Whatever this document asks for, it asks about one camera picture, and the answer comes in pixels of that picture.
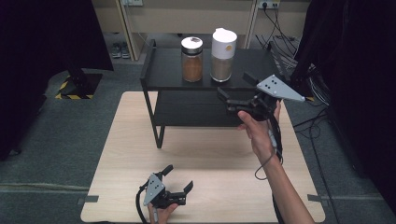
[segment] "silver lid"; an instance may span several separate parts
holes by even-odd
[[[202,39],[190,36],[186,37],[181,41],[181,51],[185,54],[195,55],[202,52],[202,45],[204,42]]]

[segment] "glass jar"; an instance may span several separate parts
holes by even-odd
[[[203,76],[203,41],[198,37],[187,37],[181,41],[181,68],[183,79],[195,82]]]
[[[212,67],[210,76],[217,82],[230,79],[237,35],[223,28],[216,29],[212,38]]]

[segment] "black stand base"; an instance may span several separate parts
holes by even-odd
[[[69,100],[91,99],[102,78],[102,74],[85,74],[85,78],[85,84],[76,84],[78,81],[73,80],[70,76],[67,77],[55,98]]]

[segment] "wooden table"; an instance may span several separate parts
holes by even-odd
[[[156,94],[149,93],[152,102]],[[321,203],[307,199],[308,194],[317,192],[285,106],[280,127],[283,166],[314,220],[322,222],[325,215]],[[125,92],[120,99],[88,193],[99,198],[95,203],[85,202],[81,219],[141,223],[135,195],[151,173],[169,164],[174,170],[163,178],[167,190],[180,192],[191,180],[194,183],[187,205],[180,206],[169,223],[277,222],[268,182],[254,176],[260,165],[245,132],[235,128],[167,127],[163,148],[158,149],[140,91]],[[141,206],[149,218],[147,208]]]

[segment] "power strip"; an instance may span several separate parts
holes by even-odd
[[[280,0],[261,0],[259,3],[259,8],[264,8],[262,6],[263,3],[267,3],[267,8],[266,9],[274,9],[274,8],[279,8]]]

